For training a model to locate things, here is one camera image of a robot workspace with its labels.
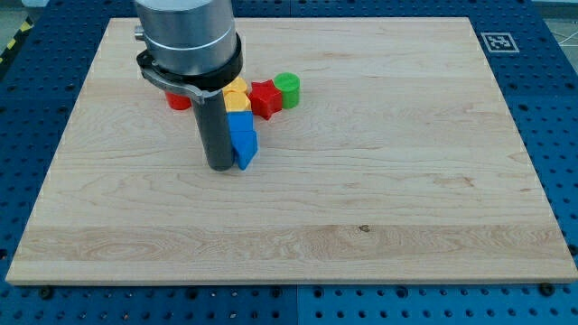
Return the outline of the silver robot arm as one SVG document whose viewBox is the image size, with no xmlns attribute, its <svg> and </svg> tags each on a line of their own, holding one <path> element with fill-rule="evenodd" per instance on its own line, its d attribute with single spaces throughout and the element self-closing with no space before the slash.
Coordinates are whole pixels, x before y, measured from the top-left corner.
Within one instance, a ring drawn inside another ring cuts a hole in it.
<svg viewBox="0 0 578 325">
<path fill-rule="evenodd" d="M 179 75 L 219 69 L 237 37 L 230 0 L 135 0 L 144 42 L 157 64 Z"/>
</svg>

